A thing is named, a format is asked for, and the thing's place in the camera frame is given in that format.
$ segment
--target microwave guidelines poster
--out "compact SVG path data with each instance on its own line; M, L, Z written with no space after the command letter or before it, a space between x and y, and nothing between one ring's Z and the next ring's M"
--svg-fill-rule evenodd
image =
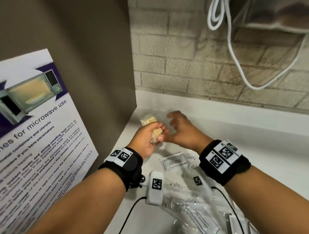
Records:
M0 233L24 233L98 153L47 49L0 62Z

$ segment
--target microwave image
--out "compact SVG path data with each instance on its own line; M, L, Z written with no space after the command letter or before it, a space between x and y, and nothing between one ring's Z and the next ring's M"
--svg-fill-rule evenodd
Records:
M0 91L0 113L12 124L62 91L53 70L49 70Z

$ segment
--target hand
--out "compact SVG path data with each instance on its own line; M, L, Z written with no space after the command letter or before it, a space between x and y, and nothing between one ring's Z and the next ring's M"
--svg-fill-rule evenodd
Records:
M163 132L160 136L165 135L169 132L165 126L162 125L161 121L149 123L143 127L140 127L135 133L134 137L127 145L127 147L134 149L138 152L143 160L152 155L155 146L150 142L152 139L152 132L155 129L161 128Z
M194 150L199 155L205 147L213 141L212 138L195 127L180 111L171 112L167 117L173 118L170 121L170 125L174 126L177 132L175 134L164 134L159 136L159 141L177 144L183 148Z

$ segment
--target forearm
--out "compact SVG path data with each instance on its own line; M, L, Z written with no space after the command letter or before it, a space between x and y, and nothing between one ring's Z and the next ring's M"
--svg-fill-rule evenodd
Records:
M309 201L256 167L224 187L261 234L309 233Z
M98 170L57 201L27 234L102 234L125 192L117 174L107 168Z

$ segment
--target person's right hand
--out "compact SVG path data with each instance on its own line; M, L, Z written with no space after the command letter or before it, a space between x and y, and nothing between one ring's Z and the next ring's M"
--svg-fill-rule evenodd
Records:
M161 135L158 138L159 141L177 144L183 148L194 150L199 155L213 141L212 138L195 127L180 111L171 112L167 117L172 118L170 125L174 126L176 133Z

